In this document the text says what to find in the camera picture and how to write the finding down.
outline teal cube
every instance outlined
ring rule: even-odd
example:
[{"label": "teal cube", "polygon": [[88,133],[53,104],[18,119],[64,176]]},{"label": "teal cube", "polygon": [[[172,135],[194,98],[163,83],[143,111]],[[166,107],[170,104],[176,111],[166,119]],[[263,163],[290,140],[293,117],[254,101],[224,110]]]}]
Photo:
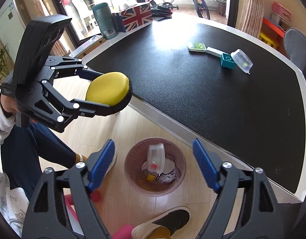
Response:
[{"label": "teal cube", "polygon": [[232,59],[231,55],[228,55],[226,53],[221,54],[220,64],[222,67],[229,68],[229,69],[234,69],[236,66],[236,63]]}]

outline sock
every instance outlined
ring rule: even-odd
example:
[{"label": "sock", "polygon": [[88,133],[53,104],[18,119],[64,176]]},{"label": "sock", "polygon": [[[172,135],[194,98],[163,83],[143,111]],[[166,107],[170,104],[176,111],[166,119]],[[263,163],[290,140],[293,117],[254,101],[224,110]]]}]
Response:
[{"label": "sock", "polygon": [[76,153],[76,162],[74,164],[77,164],[78,162],[85,162],[86,160],[87,160],[86,156]]},{"label": "sock", "polygon": [[154,229],[147,239],[171,239],[171,232],[166,227],[160,226]]}]

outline thermos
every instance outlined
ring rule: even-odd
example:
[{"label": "thermos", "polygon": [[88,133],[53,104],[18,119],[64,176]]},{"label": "thermos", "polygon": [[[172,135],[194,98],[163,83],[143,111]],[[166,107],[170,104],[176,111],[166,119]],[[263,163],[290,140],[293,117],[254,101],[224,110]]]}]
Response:
[{"label": "thermos", "polygon": [[92,7],[92,11],[100,28],[101,35],[105,39],[117,36],[118,31],[116,30],[109,5],[106,2],[99,3]]}]

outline green and white device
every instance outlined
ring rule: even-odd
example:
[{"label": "green and white device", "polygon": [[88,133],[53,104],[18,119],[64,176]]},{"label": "green and white device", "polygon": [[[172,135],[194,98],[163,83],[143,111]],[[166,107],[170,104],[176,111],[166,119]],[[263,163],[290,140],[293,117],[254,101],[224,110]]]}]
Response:
[{"label": "green and white device", "polygon": [[189,51],[194,51],[194,52],[206,52],[206,46],[203,43],[193,43],[189,42],[187,44],[187,48]]}]

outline white stool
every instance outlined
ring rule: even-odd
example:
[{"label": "white stool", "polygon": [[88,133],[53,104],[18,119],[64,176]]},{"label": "white stool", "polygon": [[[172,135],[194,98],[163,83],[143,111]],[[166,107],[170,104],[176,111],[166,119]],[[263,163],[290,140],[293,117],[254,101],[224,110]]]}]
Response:
[{"label": "white stool", "polygon": [[95,19],[89,20],[89,27],[94,28],[95,26],[98,26],[97,21]]}]

